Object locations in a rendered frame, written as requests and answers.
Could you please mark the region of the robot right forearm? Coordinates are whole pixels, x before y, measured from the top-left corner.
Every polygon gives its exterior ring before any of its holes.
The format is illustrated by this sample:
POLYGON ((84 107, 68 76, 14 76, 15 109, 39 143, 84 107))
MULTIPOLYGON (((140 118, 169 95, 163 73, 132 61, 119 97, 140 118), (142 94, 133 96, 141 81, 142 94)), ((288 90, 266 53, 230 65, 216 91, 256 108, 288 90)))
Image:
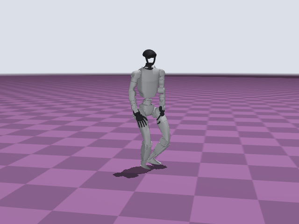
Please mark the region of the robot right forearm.
POLYGON ((139 112, 137 109, 137 103, 136 103, 136 98, 135 98, 135 92, 134 91, 130 91, 129 95, 128 95, 130 104, 131 104, 131 109, 134 111, 134 113, 139 112))

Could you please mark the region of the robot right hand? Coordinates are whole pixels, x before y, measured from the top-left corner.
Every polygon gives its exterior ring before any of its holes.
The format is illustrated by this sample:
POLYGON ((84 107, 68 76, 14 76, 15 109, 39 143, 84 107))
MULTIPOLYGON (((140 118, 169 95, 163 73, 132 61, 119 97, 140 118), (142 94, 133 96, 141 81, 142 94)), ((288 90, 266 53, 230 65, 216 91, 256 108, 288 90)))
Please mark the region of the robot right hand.
MULTIPOLYGON (((139 111, 139 110, 138 110, 139 111)), ((144 117, 142 114, 140 114, 140 112, 136 112, 136 113, 134 113, 134 111, 133 111, 133 114, 136 116, 136 121, 137 121, 137 123, 138 123, 138 125, 139 125, 139 128, 140 128, 140 124, 141 124, 141 127, 142 127, 142 124, 143 124, 143 126, 145 127, 145 125, 147 125, 146 124, 146 122, 145 122, 145 120, 143 119, 143 118, 145 118, 146 120, 147 120, 147 118, 146 117, 144 117), (142 121, 142 123, 141 123, 141 121, 142 121), (144 122, 143 122, 144 121, 144 122), (139 124, 139 122, 140 122, 140 124, 139 124), (145 123, 145 125, 144 125, 144 123, 145 123)), ((148 121, 148 120, 147 120, 148 121)))

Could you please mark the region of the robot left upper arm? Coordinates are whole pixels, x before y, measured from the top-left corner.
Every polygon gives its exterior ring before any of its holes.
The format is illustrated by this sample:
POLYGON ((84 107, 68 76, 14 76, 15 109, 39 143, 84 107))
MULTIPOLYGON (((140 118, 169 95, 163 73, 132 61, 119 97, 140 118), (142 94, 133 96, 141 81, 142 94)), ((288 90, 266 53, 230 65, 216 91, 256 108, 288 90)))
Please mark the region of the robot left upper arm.
POLYGON ((158 93, 164 93, 164 76, 165 76, 165 71, 163 69, 158 69, 159 70, 159 87, 157 92, 158 93))

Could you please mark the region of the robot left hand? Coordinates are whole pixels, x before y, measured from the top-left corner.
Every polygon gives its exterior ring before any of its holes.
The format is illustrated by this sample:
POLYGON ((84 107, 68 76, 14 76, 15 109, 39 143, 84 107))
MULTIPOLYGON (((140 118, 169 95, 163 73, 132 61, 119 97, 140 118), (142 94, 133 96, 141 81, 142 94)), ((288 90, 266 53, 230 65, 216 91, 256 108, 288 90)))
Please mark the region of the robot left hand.
MULTIPOLYGON (((160 116, 164 116, 165 110, 162 110, 162 106, 159 106, 159 111, 160 111, 160 116)), ((160 116, 157 118, 157 120, 160 118, 160 116)), ((159 124, 159 123, 160 123, 160 121, 157 124, 159 124)))

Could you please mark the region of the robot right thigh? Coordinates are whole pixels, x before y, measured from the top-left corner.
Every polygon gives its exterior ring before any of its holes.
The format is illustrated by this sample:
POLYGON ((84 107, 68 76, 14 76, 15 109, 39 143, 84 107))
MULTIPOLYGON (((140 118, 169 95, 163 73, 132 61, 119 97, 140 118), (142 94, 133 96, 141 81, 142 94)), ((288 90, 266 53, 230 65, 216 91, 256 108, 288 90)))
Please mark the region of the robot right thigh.
MULTIPOLYGON (((139 108, 138 110, 139 110, 140 114, 142 114, 144 117, 146 117, 146 114, 145 114, 145 112, 142 108, 139 108)), ((134 114, 133 114, 133 118, 136 120, 136 116, 134 114)), ((150 137, 150 129, 149 129, 148 121, 145 118, 143 118, 143 119, 145 120, 147 125, 145 125, 145 123, 144 123, 145 127, 143 126, 143 124, 142 124, 142 127, 141 127, 141 124, 139 122, 139 124, 140 124, 139 129, 141 131, 143 140, 144 140, 144 142, 145 142, 145 144, 147 145, 147 148, 148 148, 148 147, 152 147, 152 141, 151 141, 151 137, 150 137)), ((141 123, 142 123, 142 121, 141 121, 141 123)), ((138 125, 138 127, 139 127, 139 125, 138 125)))

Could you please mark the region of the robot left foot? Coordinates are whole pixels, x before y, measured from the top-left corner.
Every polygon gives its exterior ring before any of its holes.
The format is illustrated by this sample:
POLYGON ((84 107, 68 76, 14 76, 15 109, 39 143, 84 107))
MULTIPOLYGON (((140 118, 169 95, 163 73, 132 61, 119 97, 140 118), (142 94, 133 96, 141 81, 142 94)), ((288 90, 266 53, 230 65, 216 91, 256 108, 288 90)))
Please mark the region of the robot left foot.
POLYGON ((147 162, 148 163, 152 163, 152 164, 157 164, 157 165, 160 165, 161 163, 159 161, 157 161, 155 158, 153 159, 147 159, 147 162))

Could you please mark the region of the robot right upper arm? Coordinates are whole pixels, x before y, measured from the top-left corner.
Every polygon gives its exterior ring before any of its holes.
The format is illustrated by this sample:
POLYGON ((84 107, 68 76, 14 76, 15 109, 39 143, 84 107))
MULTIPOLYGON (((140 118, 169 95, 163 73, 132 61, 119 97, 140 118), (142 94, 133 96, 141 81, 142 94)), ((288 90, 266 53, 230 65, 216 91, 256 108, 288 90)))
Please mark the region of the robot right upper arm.
POLYGON ((130 91, 134 91, 135 96, 136 96, 136 91, 134 90, 134 88, 137 85, 138 79, 141 77, 141 72, 142 72, 141 70, 136 70, 131 73, 131 81, 130 81, 130 85, 129 85, 128 94, 130 91))

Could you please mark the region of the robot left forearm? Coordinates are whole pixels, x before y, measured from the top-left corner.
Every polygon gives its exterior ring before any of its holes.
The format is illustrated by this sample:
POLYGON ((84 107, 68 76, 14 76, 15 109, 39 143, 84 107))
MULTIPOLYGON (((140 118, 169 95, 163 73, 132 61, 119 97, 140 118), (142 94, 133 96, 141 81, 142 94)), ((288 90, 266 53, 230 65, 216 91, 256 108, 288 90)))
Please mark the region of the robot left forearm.
POLYGON ((159 106, 162 106, 162 110, 165 110, 165 88, 164 93, 159 95, 159 106))

